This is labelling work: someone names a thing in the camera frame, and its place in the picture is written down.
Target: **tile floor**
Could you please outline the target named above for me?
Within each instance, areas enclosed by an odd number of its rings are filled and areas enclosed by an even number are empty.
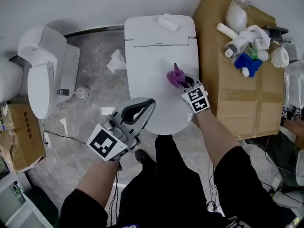
[[[87,100],[79,99],[74,95],[69,101],[59,104],[54,115],[44,120],[44,126],[49,131],[65,135],[64,127],[59,121],[65,118],[68,136],[86,142],[96,124],[102,123],[105,119],[105,116],[100,114],[99,108],[115,107],[120,101],[130,97],[126,71],[116,71],[113,74],[106,67],[111,54],[117,48],[124,56],[124,32],[120,30],[87,34],[70,38],[68,43],[81,48],[76,88],[87,86],[91,89],[91,93]],[[53,135],[50,138],[53,148],[46,147],[47,157],[30,170],[29,175],[33,183],[41,187],[60,209],[65,197],[77,186],[79,179],[84,176],[97,157],[86,145]],[[143,130],[140,136],[142,143],[138,146],[153,158],[155,158],[155,138],[155,134]],[[206,198],[210,200],[209,156],[199,128],[190,123],[173,138],[187,166],[200,175]],[[245,149],[251,156],[260,179],[271,184],[277,173],[276,167],[266,162],[264,152],[256,146],[248,145]],[[123,171],[119,176],[119,194],[123,187],[141,171],[141,165],[136,161],[133,152],[121,159]]]

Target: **brown cardboard box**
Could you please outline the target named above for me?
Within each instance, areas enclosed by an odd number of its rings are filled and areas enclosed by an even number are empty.
[[[198,35],[200,79],[212,113],[237,139],[278,133],[283,105],[283,70],[263,62],[254,78],[245,78],[223,46],[230,41],[217,31],[232,0],[202,0],[193,16]],[[273,17],[251,6],[247,25],[275,25]]]
[[[9,104],[1,108],[6,130],[0,135],[0,150],[5,162],[16,172],[34,167],[44,156],[37,118],[29,104]]]

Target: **toilet base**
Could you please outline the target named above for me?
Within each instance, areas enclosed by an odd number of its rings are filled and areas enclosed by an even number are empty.
[[[63,59],[62,77],[61,77],[61,89],[69,89],[70,92],[75,90],[78,64],[79,64],[80,48],[72,45],[66,45],[66,52]],[[72,94],[68,96],[59,95],[58,103],[67,101],[72,97]]]

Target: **blue rag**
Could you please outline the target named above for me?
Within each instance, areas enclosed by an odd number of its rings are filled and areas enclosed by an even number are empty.
[[[234,66],[238,69],[242,69],[244,67],[248,68],[249,77],[253,78],[255,76],[256,71],[259,69],[262,63],[263,63],[262,60],[260,59],[252,60],[250,56],[243,53],[235,61]]]

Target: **toilet lid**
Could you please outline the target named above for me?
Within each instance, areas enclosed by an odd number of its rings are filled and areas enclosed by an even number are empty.
[[[28,98],[38,119],[48,116],[54,85],[53,68],[47,64],[32,67],[28,72]]]

